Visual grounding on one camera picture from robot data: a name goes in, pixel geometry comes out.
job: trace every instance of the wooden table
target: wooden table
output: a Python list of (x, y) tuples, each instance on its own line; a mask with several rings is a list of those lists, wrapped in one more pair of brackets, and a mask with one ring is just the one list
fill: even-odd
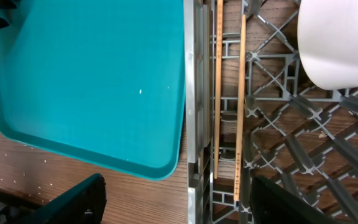
[(103, 223), (187, 222), (185, 147), (175, 173), (167, 180), (152, 182), (26, 147), (0, 133), (1, 189), (46, 204), (97, 172), (106, 179), (108, 201)]

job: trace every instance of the teal plastic bin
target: teal plastic bin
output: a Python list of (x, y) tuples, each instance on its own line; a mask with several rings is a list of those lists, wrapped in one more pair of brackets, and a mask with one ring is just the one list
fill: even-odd
[(0, 132), (160, 180), (185, 106), (182, 0), (21, 0), (0, 11)]

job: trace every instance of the white cup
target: white cup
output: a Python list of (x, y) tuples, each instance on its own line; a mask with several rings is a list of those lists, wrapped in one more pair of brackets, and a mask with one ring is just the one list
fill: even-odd
[(302, 0), (298, 47), (315, 85), (325, 90), (358, 87), (358, 1)]

